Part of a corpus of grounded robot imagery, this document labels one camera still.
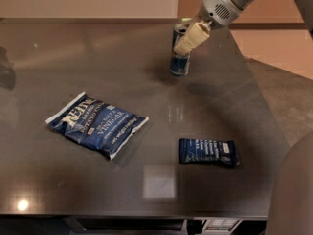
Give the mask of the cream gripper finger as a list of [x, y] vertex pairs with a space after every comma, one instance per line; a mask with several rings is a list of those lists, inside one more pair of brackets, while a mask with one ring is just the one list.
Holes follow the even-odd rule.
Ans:
[[205, 21], [191, 23], [185, 34], [174, 45], [174, 52], [184, 56], [203, 44], [210, 37], [210, 25], [211, 22]]

